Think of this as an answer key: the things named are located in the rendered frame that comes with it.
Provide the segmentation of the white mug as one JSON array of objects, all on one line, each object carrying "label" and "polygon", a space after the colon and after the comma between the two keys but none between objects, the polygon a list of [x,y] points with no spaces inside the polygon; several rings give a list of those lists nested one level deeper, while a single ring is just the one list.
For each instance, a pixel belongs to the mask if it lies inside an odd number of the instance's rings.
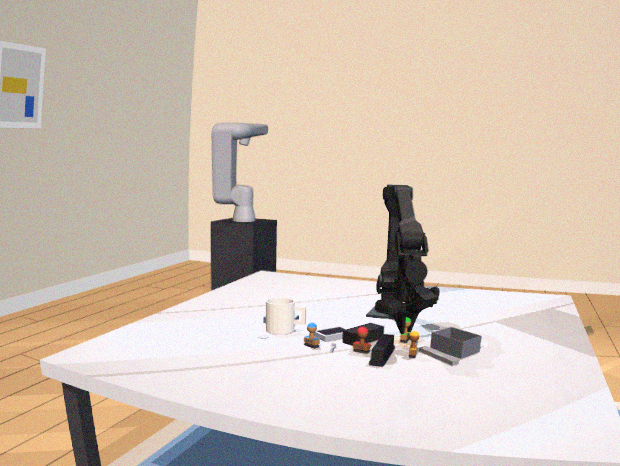
[{"label": "white mug", "polygon": [[[301,320],[295,320],[295,310],[301,311]],[[287,335],[294,331],[294,324],[306,324],[306,306],[296,306],[295,300],[274,297],[266,300],[266,331],[274,335]]]}]

